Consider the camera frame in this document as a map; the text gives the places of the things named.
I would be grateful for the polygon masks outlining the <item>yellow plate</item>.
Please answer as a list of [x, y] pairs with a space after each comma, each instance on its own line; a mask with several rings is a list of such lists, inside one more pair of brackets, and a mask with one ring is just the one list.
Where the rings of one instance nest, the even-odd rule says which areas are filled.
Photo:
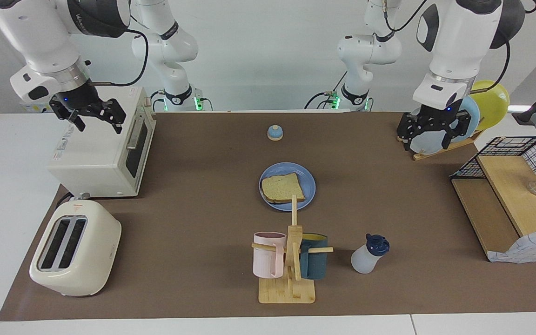
[[479, 107], [479, 125], [477, 131], [485, 131], [497, 125], [508, 113], [509, 93], [498, 83], [484, 93], [470, 94]]

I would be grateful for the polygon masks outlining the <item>brown table mat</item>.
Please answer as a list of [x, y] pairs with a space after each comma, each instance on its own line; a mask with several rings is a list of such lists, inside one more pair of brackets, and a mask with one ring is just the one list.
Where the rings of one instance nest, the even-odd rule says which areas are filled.
[[[449, 176], [462, 147], [413, 161], [396, 140], [397, 113], [158, 113], [138, 197], [102, 200], [121, 222], [106, 286], [66, 297], [21, 265], [0, 321], [536, 312], [536, 262], [491, 263]], [[271, 141], [267, 129], [284, 136]], [[334, 252], [311, 304], [261, 304], [253, 234], [285, 232], [291, 214], [259, 193], [263, 171], [295, 162], [315, 178], [304, 231]], [[369, 274], [351, 255], [366, 234], [390, 250]]]

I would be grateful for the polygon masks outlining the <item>white toaster oven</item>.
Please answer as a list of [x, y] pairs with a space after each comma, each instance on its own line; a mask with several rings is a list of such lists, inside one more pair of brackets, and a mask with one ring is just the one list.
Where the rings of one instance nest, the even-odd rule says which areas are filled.
[[143, 87], [98, 87], [104, 100], [115, 98], [126, 113], [120, 134], [95, 117], [70, 124], [54, 148], [47, 170], [70, 193], [91, 198], [138, 195], [156, 120]]

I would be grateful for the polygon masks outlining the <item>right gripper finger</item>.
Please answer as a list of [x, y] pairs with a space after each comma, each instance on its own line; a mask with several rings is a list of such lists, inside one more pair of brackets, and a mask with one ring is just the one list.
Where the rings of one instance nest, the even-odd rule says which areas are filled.
[[111, 98], [96, 103], [96, 118], [109, 123], [115, 133], [119, 135], [123, 129], [122, 125], [125, 122], [126, 113], [121, 104], [115, 98]]
[[66, 106], [64, 106], [64, 104], [62, 104], [62, 102], [59, 102], [57, 100], [51, 100], [49, 104], [53, 110], [53, 113], [58, 119], [62, 121], [63, 120], [69, 121], [70, 123], [75, 125], [75, 127], [80, 132], [83, 132], [85, 130], [86, 125], [78, 113], [79, 110], [70, 111], [68, 110], [68, 108], [66, 108]]

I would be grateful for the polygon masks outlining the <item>wooden plate rack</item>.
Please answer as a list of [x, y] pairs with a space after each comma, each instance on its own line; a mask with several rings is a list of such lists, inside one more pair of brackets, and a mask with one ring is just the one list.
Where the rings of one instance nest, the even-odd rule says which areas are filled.
[[[433, 134], [436, 134], [436, 137], [438, 137], [438, 133], [441, 133], [441, 132], [444, 132], [444, 131], [429, 131], [429, 132], [424, 132], [423, 134], [420, 134], [420, 135], [425, 135], [425, 134], [428, 134], [428, 133], [433, 133]], [[437, 151], [436, 153], [430, 153], [430, 154], [427, 154], [425, 151], [426, 150], [420, 150], [419, 152], [417, 151], [413, 151], [413, 155], [412, 155], [412, 159], [413, 161], [421, 161], [423, 159], [426, 159], [426, 158], [429, 158], [429, 157], [433, 157], [434, 155], [438, 155], [438, 154], [443, 154], [447, 151], [450, 151], [450, 150], [455, 150], [455, 149], [458, 149], [459, 147], [464, 147], [464, 146], [468, 146], [469, 144], [474, 144], [475, 140], [483, 133], [484, 131], [481, 131], [481, 130], [476, 130], [471, 136], [468, 136], [468, 138], [462, 140], [462, 141], [457, 141], [457, 142], [451, 142], [448, 146], [447, 149], [444, 149], [444, 148], [441, 148], [440, 151]], [[396, 136], [396, 140], [398, 142], [401, 142], [402, 144], [405, 144], [405, 140], [400, 138], [399, 136]]]

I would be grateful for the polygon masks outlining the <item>blue round plate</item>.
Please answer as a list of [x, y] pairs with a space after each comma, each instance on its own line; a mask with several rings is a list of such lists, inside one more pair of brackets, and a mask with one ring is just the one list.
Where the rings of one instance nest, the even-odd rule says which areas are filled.
[[298, 180], [299, 180], [299, 183], [300, 183], [300, 187], [301, 187], [301, 189], [303, 191], [303, 194], [305, 196], [304, 201], [299, 201], [297, 203], [298, 210], [301, 210], [302, 208], [308, 206], [308, 204], [310, 204], [311, 201], [313, 201], [313, 199], [315, 197], [315, 192], [316, 192], [315, 178], [314, 178], [314, 176], [311, 174], [311, 172], [308, 169], [306, 169], [304, 166], [298, 165], [297, 163], [294, 163], [294, 162], [279, 162], [279, 163], [275, 163], [274, 165], [269, 166], [260, 175], [259, 192], [260, 192], [260, 195], [262, 196], [262, 199], [270, 207], [272, 207], [272, 208], [274, 208], [276, 210], [282, 211], [282, 212], [291, 212], [292, 203], [282, 203], [282, 204], [270, 203], [268, 201], [268, 198], [262, 193], [261, 181], [266, 179], [266, 178], [268, 178], [268, 177], [272, 177], [272, 176], [275, 176], [275, 175], [290, 174], [290, 173], [296, 173], [297, 174]]

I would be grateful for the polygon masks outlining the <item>toasted bread slice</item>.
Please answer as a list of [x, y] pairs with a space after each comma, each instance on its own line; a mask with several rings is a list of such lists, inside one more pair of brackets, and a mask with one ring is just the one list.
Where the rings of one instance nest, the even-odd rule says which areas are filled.
[[268, 203], [291, 203], [306, 200], [296, 173], [276, 174], [260, 181], [260, 190]]

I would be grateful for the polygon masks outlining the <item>cream two-slot toaster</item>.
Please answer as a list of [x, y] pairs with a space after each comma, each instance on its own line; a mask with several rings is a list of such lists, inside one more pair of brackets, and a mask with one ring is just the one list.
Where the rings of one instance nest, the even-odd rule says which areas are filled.
[[61, 204], [52, 214], [28, 273], [62, 295], [95, 295], [110, 276], [121, 223], [93, 200]]

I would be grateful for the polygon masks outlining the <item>white squeeze bottle blue cap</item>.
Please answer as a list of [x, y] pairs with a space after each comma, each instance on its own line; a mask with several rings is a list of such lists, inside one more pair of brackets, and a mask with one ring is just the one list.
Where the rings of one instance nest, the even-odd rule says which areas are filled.
[[389, 250], [387, 238], [379, 234], [366, 234], [364, 244], [351, 255], [351, 265], [356, 272], [369, 274]]

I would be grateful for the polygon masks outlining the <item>white patterned cloth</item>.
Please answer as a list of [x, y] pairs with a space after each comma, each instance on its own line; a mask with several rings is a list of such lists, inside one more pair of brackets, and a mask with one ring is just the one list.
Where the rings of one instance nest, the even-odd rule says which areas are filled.
[[505, 252], [488, 251], [487, 258], [491, 262], [516, 264], [536, 261], [536, 232], [520, 237]]

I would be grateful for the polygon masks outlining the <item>grey plate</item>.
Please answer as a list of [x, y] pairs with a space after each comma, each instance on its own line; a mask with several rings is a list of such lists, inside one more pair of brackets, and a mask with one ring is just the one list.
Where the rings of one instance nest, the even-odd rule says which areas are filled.
[[438, 153], [438, 151], [442, 150], [442, 141], [445, 135], [444, 130], [423, 132], [411, 140], [409, 148], [415, 154], [430, 155]]

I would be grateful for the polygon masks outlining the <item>wooden mug tree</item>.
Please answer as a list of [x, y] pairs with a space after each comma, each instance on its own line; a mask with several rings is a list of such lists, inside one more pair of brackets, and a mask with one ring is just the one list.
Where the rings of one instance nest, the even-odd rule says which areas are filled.
[[[259, 278], [258, 300], [262, 304], [311, 304], [315, 301], [314, 280], [304, 279], [300, 270], [300, 246], [303, 227], [297, 223], [297, 201], [292, 199], [292, 223], [288, 227], [284, 248], [284, 274], [281, 278]], [[251, 248], [274, 250], [271, 246], [256, 244]]]

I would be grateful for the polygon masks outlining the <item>light blue plate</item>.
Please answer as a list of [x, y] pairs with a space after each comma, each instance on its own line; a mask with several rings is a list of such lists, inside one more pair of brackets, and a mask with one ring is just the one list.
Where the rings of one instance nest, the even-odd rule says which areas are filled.
[[479, 125], [479, 117], [480, 117], [479, 107], [473, 98], [471, 98], [470, 96], [463, 98], [463, 101], [460, 104], [459, 110], [466, 110], [466, 112], [468, 112], [470, 115], [470, 121], [469, 121], [466, 134], [453, 138], [451, 140], [451, 143], [458, 143], [458, 142], [468, 139], [474, 134], [474, 132], [476, 131], [476, 128]]

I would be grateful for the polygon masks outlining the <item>pink mug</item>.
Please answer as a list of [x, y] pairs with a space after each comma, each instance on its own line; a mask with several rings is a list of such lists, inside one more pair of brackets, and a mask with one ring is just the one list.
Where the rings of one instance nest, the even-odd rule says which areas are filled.
[[281, 278], [284, 274], [284, 248], [287, 236], [280, 232], [257, 232], [254, 235], [254, 242], [274, 248], [274, 250], [254, 248], [254, 275], [264, 279]]

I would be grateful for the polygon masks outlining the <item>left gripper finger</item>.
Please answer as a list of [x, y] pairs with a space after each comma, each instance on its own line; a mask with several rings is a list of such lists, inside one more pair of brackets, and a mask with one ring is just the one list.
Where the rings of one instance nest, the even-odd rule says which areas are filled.
[[472, 117], [468, 111], [460, 111], [456, 114], [455, 121], [445, 123], [442, 127], [445, 135], [442, 139], [441, 147], [448, 149], [450, 146], [461, 142], [468, 133], [471, 119]]
[[403, 143], [404, 150], [413, 151], [415, 154], [423, 154], [423, 149], [410, 148], [412, 140], [422, 133], [418, 129], [425, 125], [425, 115], [421, 113], [402, 113], [398, 127], [396, 127], [396, 135], [400, 142]]

